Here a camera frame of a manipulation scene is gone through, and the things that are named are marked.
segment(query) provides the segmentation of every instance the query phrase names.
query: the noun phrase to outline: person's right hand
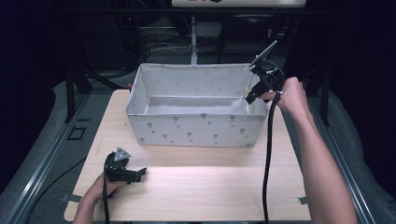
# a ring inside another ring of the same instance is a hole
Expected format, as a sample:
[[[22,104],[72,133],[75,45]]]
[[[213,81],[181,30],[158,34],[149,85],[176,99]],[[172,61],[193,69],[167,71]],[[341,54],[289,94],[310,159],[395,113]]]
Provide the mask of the person's right hand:
[[[295,119],[306,115],[306,112],[309,110],[305,90],[297,77],[286,79],[282,91],[283,93],[280,95],[280,100],[277,103],[280,109],[288,112]],[[274,100],[275,95],[275,92],[266,92],[260,98],[263,100]]]

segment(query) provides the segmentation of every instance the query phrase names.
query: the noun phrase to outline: gray carpet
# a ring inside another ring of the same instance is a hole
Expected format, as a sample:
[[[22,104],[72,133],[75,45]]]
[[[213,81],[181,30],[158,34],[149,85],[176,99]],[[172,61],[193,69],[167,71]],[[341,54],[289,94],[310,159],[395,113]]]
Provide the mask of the gray carpet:
[[[202,45],[199,46],[198,64],[217,63],[215,43],[215,39],[205,39],[201,43]],[[274,50],[272,59],[282,64],[286,57],[287,49],[288,43],[280,43]],[[178,49],[178,53],[174,52],[174,50],[176,49],[152,51],[146,63],[189,64],[191,62],[190,51],[179,54],[185,50]],[[223,60],[224,63],[250,63],[252,57],[252,55],[238,55],[237,57],[225,55]],[[133,82],[134,75],[135,71],[124,77],[113,78],[111,81],[121,86],[126,86],[128,82]],[[40,166],[43,158],[48,155],[49,150],[52,150],[54,147],[60,149],[59,153],[54,156],[54,163],[51,165],[49,172],[43,176],[44,182],[42,186],[39,186],[40,191],[35,193],[30,203],[28,203],[30,205],[32,205],[34,198],[37,198],[36,195],[39,195],[55,178],[87,155],[111,95],[111,90],[102,83],[94,79],[91,79],[90,82],[93,86],[93,91],[90,95],[81,95],[76,91],[77,99],[84,104],[82,104],[81,109],[70,124],[64,124],[66,118],[65,83],[61,83],[54,88],[57,100],[52,114],[20,170],[15,174],[7,189],[0,196],[0,223],[7,223],[7,220],[14,216],[14,209],[19,204],[19,199],[28,186],[29,180],[35,174],[36,168]],[[342,149],[342,154],[361,190],[363,200],[367,203],[374,221],[376,223],[395,224],[396,202],[376,184],[373,175],[362,160],[359,136],[342,104],[333,94],[331,94],[329,106],[329,122],[331,124],[329,129],[334,135],[338,146]],[[284,118],[296,150],[296,156],[300,159],[295,129],[290,118],[287,115],[284,115]],[[60,145],[55,146],[54,143],[56,142],[60,142]],[[33,210],[29,223],[67,223],[64,220],[66,203],[60,201],[60,198],[65,193],[71,193],[73,191],[82,165],[83,163],[56,181],[44,194],[37,203],[35,210]],[[362,223],[372,223],[372,220],[363,220]]]

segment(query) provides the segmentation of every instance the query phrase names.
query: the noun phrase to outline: human arm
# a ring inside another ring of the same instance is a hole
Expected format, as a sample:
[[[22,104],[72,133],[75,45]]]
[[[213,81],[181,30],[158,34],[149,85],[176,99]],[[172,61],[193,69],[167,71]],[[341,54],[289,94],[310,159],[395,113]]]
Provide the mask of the human arm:
[[[274,99],[274,93],[262,95]],[[324,143],[309,111],[305,91],[296,77],[288,78],[277,105],[296,126],[302,157],[304,187],[314,223],[358,223],[344,178]]]
[[[95,182],[93,182],[92,186],[85,193],[84,197],[82,197],[81,201],[78,204],[78,209],[76,212],[76,216],[74,218],[73,224],[86,224],[93,223],[93,210],[99,200],[102,199],[103,195],[103,184],[104,184],[104,175],[99,175]],[[107,181],[107,194],[110,194],[115,189],[125,185],[126,182],[123,181],[115,181],[109,182]]]

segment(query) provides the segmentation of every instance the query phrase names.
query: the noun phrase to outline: black cable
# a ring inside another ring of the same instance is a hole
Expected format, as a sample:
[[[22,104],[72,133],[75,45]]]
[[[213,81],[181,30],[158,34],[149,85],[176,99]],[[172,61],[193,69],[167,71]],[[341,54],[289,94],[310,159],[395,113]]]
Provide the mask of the black cable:
[[[280,100],[281,91],[283,88],[283,84],[285,82],[285,74],[283,70],[274,62],[270,60],[265,60],[263,64],[269,64],[278,69],[278,72],[281,75],[281,80],[279,86],[277,86],[278,90],[276,90],[275,98],[271,104],[270,111],[268,113],[268,130],[267,130],[267,155],[265,160],[265,171],[264,171],[264,180],[262,182],[262,209],[264,212],[264,224],[269,223],[268,217],[268,205],[267,205],[267,186],[268,186],[268,176],[270,172],[270,164],[271,164],[271,154],[272,154],[272,130],[273,130],[273,121],[274,121],[274,112],[276,108],[277,102]]]
[[[102,198],[103,198],[103,204],[104,204],[104,207],[105,207],[106,224],[110,223],[110,214],[108,212],[108,203],[107,203],[107,171],[106,171],[107,162],[108,162],[108,160],[110,158],[110,155],[111,154],[109,154],[107,156],[107,158],[106,158],[105,165],[104,165],[104,170],[103,170],[103,191],[102,191],[103,193],[102,193]]]
[[[265,160],[264,180],[262,183],[262,209],[264,210],[264,223],[265,224],[267,224],[269,222],[268,206],[267,206],[267,185],[268,185],[268,176],[269,176],[269,169],[270,169],[270,164],[271,164],[271,154],[272,154],[272,130],[273,130],[274,111],[276,108],[276,104],[279,100],[280,100],[280,93],[277,91],[276,95],[275,95],[275,99],[271,104],[270,112],[268,113],[267,156],[266,156],[266,160]]]
[[[25,219],[25,223],[29,223],[29,219],[30,216],[32,215],[33,211],[35,210],[35,206],[38,204],[38,202],[41,200],[41,198],[44,196],[44,194],[60,179],[62,178],[64,175],[66,175],[68,172],[70,172],[71,170],[73,170],[76,166],[80,165],[82,162],[84,162],[87,159],[87,157],[84,157],[83,159],[81,159],[80,161],[78,161],[76,164],[74,164],[73,166],[71,166],[69,169],[67,169],[66,171],[64,171],[63,173],[61,173],[56,179],[54,179],[42,192],[41,194],[38,196],[38,198],[35,200],[35,202],[33,203],[32,207],[29,209],[27,218]]]

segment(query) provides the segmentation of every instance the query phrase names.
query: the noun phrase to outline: forearm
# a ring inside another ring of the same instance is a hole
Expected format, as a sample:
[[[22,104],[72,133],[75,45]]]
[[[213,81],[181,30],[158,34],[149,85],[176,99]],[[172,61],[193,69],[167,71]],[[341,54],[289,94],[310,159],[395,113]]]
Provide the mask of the forearm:
[[[85,195],[78,204],[78,210],[76,212],[73,224],[93,223],[93,210],[98,201],[98,199],[95,199],[90,195]]]
[[[304,186],[314,223],[357,223],[347,185],[323,142],[311,113],[294,118],[299,134]]]

